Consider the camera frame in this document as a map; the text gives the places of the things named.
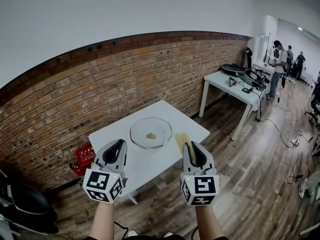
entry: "sleeve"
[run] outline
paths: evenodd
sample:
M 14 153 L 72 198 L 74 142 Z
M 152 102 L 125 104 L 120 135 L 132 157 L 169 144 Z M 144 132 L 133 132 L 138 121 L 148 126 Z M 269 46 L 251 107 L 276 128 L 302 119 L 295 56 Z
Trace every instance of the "sleeve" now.
M 288 54 L 287 52 L 284 50 L 281 54 L 281 62 L 287 62 L 287 57 L 288 57 Z

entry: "octagonal glass dish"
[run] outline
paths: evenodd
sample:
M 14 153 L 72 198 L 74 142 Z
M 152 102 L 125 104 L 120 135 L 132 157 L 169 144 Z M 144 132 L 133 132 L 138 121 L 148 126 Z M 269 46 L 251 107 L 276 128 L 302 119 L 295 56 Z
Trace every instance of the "octagonal glass dish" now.
M 171 125 L 158 117 L 140 119 L 130 128 L 131 141 L 145 150 L 165 146 L 172 135 Z

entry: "food item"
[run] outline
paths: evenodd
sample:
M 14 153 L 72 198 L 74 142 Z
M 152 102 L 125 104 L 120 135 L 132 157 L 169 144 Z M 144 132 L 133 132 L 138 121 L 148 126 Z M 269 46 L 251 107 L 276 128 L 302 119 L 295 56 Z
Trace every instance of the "food item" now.
M 152 132 L 150 132 L 149 134 L 147 134 L 145 136 L 147 139 L 151 139 L 151 140 L 155 140 L 157 138 L 157 136 L 155 134 L 153 134 Z
M 187 133 L 176 133 L 175 141 L 180 149 L 181 154 L 183 153 L 183 150 L 184 150 L 184 144 L 185 143 L 188 144 L 188 146 L 190 147 L 192 163 L 196 164 L 196 154 L 195 154 L 194 148 L 192 147 L 191 139 L 189 135 Z

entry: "brick wall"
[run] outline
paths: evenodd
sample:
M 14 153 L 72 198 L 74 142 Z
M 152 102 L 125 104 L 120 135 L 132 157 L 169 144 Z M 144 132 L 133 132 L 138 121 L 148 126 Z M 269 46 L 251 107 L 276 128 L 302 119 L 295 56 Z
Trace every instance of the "brick wall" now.
M 30 69 L 0 90 L 1 167 L 42 191 L 75 179 L 69 163 L 90 133 L 159 100 L 197 113 L 203 77 L 221 64 L 241 64 L 247 42 L 216 32 L 149 33 Z M 221 94 L 210 88 L 209 103 Z

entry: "power strip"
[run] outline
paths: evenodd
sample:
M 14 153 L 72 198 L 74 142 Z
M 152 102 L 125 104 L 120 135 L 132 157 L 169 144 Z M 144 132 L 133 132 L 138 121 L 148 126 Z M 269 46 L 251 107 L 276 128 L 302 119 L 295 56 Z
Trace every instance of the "power strip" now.
M 298 147 L 299 146 L 299 142 L 296 138 L 291 139 L 291 143 L 295 146 Z

